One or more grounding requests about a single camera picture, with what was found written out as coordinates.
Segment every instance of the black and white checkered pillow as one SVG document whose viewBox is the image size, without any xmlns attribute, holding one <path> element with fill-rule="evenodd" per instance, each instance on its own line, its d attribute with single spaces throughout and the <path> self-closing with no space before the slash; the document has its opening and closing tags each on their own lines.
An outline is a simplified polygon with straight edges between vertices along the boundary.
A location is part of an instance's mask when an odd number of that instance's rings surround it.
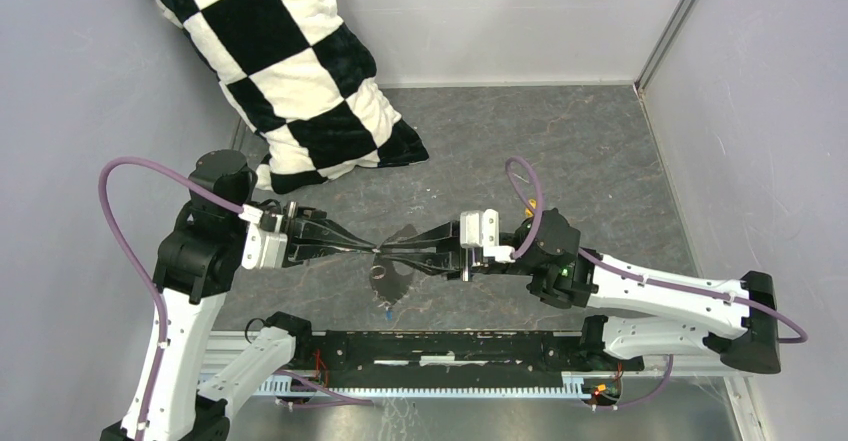
<svg viewBox="0 0 848 441">
<path fill-rule="evenodd" d="M 425 161 L 418 134 L 377 87 L 374 58 L 336 0 L 157 0 L 215 71 L 270 154 L 258 187 L 287 193 L 355 166 Z"/>
</svg>

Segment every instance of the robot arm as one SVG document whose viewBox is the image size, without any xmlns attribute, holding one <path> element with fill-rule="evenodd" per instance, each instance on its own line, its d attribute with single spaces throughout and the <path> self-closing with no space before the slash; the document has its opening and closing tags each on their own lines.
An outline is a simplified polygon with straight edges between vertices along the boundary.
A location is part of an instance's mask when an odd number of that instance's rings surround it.
<svg viewBox="0 0 848 441">
<path fill-rule="evenodd" d="M 342 382 L 340 378 L 391 383 L 383 376 L 387 369 L 407 365 L 409 369 L 413 365 L 422 370 L 436 368 L 431 366 L 434 358 L 439 359 L 436 364 L 456 362 L 462 369 L 476 370 L 478 381 L 491 373 L 503 378 L 503 370 L 515 367 L 507 359 L 514 358 L 513 353 L 504 353 L 516 349 L 522 350 L 520 355 L 526 363 L 518 376 L 510 372 L 509 379 L 530 389 L 540 386 L 536 383 L 551 374 L 606 370 L 619 361 L 629 366 L 625 370 L 640 370 L 644 366 L 640 357 L 652 354 L 709 353 L 741 370 L 780 370 L 776 321 L 747 306 L 723 301 L 730 294 L 731 298 L 756 299 L 773 308 L 771 278 L 762 273 L 750 272 L 740 280 L 703 280 L 631 265 L 580 248 L 580 232 L 556 209 L 539 214 L 539 229 L 530 240 L 529 220 L 514 233 L 503 233 L 499 232 L 497 212 L 487 210 L 465 212 L 459 220 L 420 235 L 376 245 L 349 233 L 320 210 L 295 203 L 285 208 L 275 202 L 252 203 L 255 174 L 238 152 L 218 151 L 204 156 L 190 179 L 243 205 L 244 212 L 230 213 L 195 195 L 181 210 L 174 231 L 160 245 L 154 273 L 154 282 L 168 308 L 169 325 L 156 389 L 147 409 L 148 422 L 139 426 L 136 420 L 153 354 L 160 347 L 158 318 L 154 319 L 141 382 L 130 409 L 121 422 L 103 431 L 101 440 L 224 440 L 229 420 L 260 384 L 282 366 L 303 369 L 310 365 L 308 358 L 316 349 L 339 353 L 328 360 L 331 370 L 342 373 L 333 376 L 337 383 Z M 530 248 L 516 258 L 516 248 L 526 243 Z M 530 294 L 558 308 L 618 308 L 653 317 L 591 316 L 577 337 L 552 332 L 480 332 L 474 338 L 455 332 L 428 332 L 404 338 L 377 332 L 312 333 L 309 322 L 276 313 L 232 364 L 198 386 L 214 320 L 239 265 L 247 269 L 284 268 L 351 252 L 379 253 L 383 259 L 449 279 L 471 281 L 474 274 L 530 277 Z M 616 269 L 635 273 L 642 280 L 708 290 L 716 293 L 716 299 L 635 282 L 617 274 Z M 428 340 L 440 347 L 452 346 L 451 356 L 457 361 L 446 361 L 441 355 L 428 355 L 425 360 L 418 348 Z M 368 349 L 341 349 L 356 343 Z M 488 350 L 480 348 L 484 344 Z M 432 346 L 426 345 L 424 351 Z M 462 359 L 466 361 L 458 361 L 460 352 L 465 352 Z M 451 375 L 445 373 L 442 379 L 453 379 L 462 369 L 453 370 Z M 399 379 L 404 383 L 408 378 L 404 374 Z"/>
</svg>

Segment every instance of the white wall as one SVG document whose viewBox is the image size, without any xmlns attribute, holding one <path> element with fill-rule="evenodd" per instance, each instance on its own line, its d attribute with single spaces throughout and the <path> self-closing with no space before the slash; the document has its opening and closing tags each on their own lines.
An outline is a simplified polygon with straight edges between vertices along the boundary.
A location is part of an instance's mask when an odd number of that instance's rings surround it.
<svg viewBox="0 0 848 441">
<path fill-rule="evenodd" d="M 384 85 L 630 83 L 678 0 L 339 0 Z"/>
<path fill-rule="evenodd" d="M 99 439 L 137 384 L 152 303 L 103 221 L 107 160 L 188 173 L 236 115 L 152 0 L 0 0 L 0 439 Z M 119 222 L 148 268 L 188 199 L 119 168 Z"/>
<path fill-rule="evenodd" d="M 700 0 L 647 88 L 696 258 L 762 269 L 811 340 L 756 380 L 777 440 L 848 427 L 848 0 Z"/>
</svg>

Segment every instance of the purple cable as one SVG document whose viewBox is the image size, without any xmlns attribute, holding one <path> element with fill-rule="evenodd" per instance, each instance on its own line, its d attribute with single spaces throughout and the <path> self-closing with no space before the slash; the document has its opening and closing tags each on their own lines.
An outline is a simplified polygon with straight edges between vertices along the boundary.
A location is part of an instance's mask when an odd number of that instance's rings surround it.
<svg viewBox="0 0 848 441">
<path fill-rule="evenodd" d="M 330 395 L 330 396 L 338 399 L 337 402 L 333 402 L 333 403 L 293 404 L 292 409 L 329 408 L 329 407 L 332 407 L 332 406 L 350 406 L 350 405 L 359 405 L 359 406 L 373 406 L 374 405 L 374 402 L 371 401 L 370 399 L 351 398 L 350 396 L 345 396 L 343 394 L 339 394 L 339 393 L 330 391 L 329 389 L 325 388 L 324 386 L 321 386 L 318 383 L 313 383 L 312 381 L 310 381 L 306 377 L 301 376 L 299 374 L 292 373 L 291 371 L 286 371 L 284 369 L 280 369 L 280 370 L 277 370 L 275 372 L 275 374 L 280 374 L 280 375 L 283 375 L 283 376 L 289 376 L 292 379 L 300 381 L 300 383 L 303 384 L 304 386 L 308 386 L 308 387 L 310 387 L 310 388 L 312 388 L 316 391 L 320 391 L 324 394 Z"/>
<path fill-rule="evenodd" d="M 527 171 L 527 175 L 530 176 L 530 184 L 536 191 L 535 208 L 532 204 L 530 204 L 530 200 L 527 199 L 527 196 L 524 196 L 524 193 L 521 191 L 521 187 L 518 186 L 518 181 L 515 180 L 515 173 L 509 169 L 512 163 L 518 163 L 523 166 Z M 513 156 L 507 159 L 504 169 L 506 170 L 506 177 L 509 178 L 509 182 L 512 183 L 512 187 L 515 189 L 518 197 L 521 198 L 521 202 L 524 203 L 524 206 L 526 206 L 531 213 L 533 213 L 533 220 L 530 222 L 530 231 L 527 233 L 527 237 L 524 238 L 524 242 L 521 243 L 521 246 L 512 253 L 512 259 L 518 259 L 523 256 L 528 249 L 530 249 L 530 246 L 533 244 L 533 240 L 536 239 L 536 234 L 539 233 L 539 226 L 542 225 L 542 216 L 536 216 L 536 211 L 538 210 L 540 213 L 545 212 L 545 195 L 542 193 L 542 182 L 539 181 L 539 176 L 536 175 L 536 171 L 533 170 L 533 166 L 530 166 L 530 163 L 521 156 Z"/>
<path fill-rule="evenodd" d="M 153 305 L 156 308 L 156 313 L 159 316 L 158 343 L 161 346 L 161 344 L 167 342 L 168 339 L 168 309 L 165 306 L 165 301 L 162 299 L 162 295 L 159 294 L 159 291 L 153 284 L 153 280 L 150 279 L 150 275 L 144 269 L 144 266 L 141 265 L 141 261 L 138 260 L 138 257 L 135 255 L 132 248 L 130 248 L 127 239 L 121 232 L 121 228 L 118 227 L 118 222 L 115 220 L 115 215 L 114 213 L 112 213 L 112 206 L 109 203 L 109 194 L 106 190 L 106 185 L 109 181 L 109 174 L 112 172 L 112 170 L 124 164 L 141 166 L 164 174 L 165 176 L 182 184 L 183 186 L 194 191 L 200 196 L 203 196 L 209 201 L 234 213 L 241 214 L 244 211 L 244 208 L 237 204 L 231 203 L 220 196 L 217 196 L 216 194 L 202 188 L 196 183 L 193 183 L 190 180 L 186 179 L 185 176 L 177 173 L 176 171 L 166 168 L 165 166 L 162 166 L 161 164 L 155 161 L 150 161 L 149 159 L 136 158 L 131 156 L 115 158 L 112 161 L 109 161 L 109 163 L 107 163 L 106 166 L 103 167 L 103 170 L 100 171 L 100 180 L 97 184 L 97 192 L 100 196 L 100 207 L 103 209 L 103 215 L 106 217 L 106 224 L 108 224 L 109 229 L 112 230 L 112 234 L 115 236 L 115 240 L 118 242 L 118 245 L 124 251 L 124 254 L 126 254 L 127 258 L 130 260 L 130 264 L 132 264 L 133 268 L 135 268 L 135 271 L 141 277 L 142 281 L 144 281 L 144 287 L 147 288 L 147 291 L 150 293 L 150 297 L 153 298 Z M 162 356 L 164 354 L 165 350 L 161 347 L 157 348 L 156 352 L 153 354 L 153 362 L 150 366 L 150 374 L 147 378 L 147 384 L 144 387 L 144 395 L 141 398 L 141 406 L 139 407 L 138 412 L 139 425 L 147 424 L 147 411 L 150 408 L 150 401 L 153 398 L 153 388 L 156 386 L 156 378 L 159 376 L 159 369 L 162 367 Z M 144 433 L 144 430 L 137 431 L 135 438 L 136 441 L 144 441 Z"/>
<path fill-rule="evenodd" d="M 642 278 L 640 276 L 638 276 L 638 275 L 636 275 L 636 274 L 634 274 L 630 271 L 626 271 L 624 269 L 616 268 L 615 266 L 607 264 L 607 263 L 601 261 L 600 259 L 598 259 L 597 257 L 592 256 L 591 253 L 589 253 L 588 251 L 586 251 L 583 248 L 580 248 L 579 252 L 580 252 L 581 256 L 583 256 L 584 258 L 589 260 L 589 262 L 591 262 L 595 266 L 601 267 L 601 268 L 603 268 L 603 269 L 605 269 L 605 270 L 607 270 L 611 273 L 615 273 L 615 274 L 621 276 L 622 278 L 627 278 L 627 279 L 630 279 L 630 280 L 633 280 L 633 281 L 639 281 L 639 282 L 642 281 Z M 794 338 L 777 338 L 777 341 L 779 343 L 782 343 L 782 344 L 800 344 L 800 343 L 806 342 L 807 339 L 809 339 L 807 332 L 804 331 L 804 329 L 801 328 L 801 326 L 799 326 L 795 321 L 792 321 L 791 319 L 786 317 L 786 315 L 783 315 L 783 314 L 775 311 L 774 309 L 766 306 L 765 304 L 759 303 L 757 301 L 754 301 L 754 300 L 751 300 L 751 299 L 746 299 L 746 298 L 732 298 L 729 294 L 715 293 L 715 292 L 710 291 L 708 289 L 696 288 L 694 286 L 684 286 L 684 285 L 669 283 L 667 281 L 660 281 L 658 279 L 652 279 L 652 278 L 647 278 L 645 280 L 645 284 L 652 284 L 654 286 L 658 286 L 658 287 L 661 287 L 661 288 L 673 289 L 675 291 L 680 291 L 680 292 L 684 292 L 684 293 L 697 294 L 699 296 L 706 296 L 706 297 L 709 297 L 709 298 L 720 299 L 720 300 L 722 300 L 724 302 L 728 302 L 728 303 L 733 302 L 733 303 L 737 303 L 737 304 L 742 304 L 742 305 L 748 306 L 749 308 L 754 308 L 758 311 L 762 311 L 763 313 L 765 313 L 765 314 L 773 317 L 774 319 L 780 321 L 781 323 L 789 326 L 792 330 L 794 330 L 798 334 L 798 336 L 794 337 Z"/>
</svg>

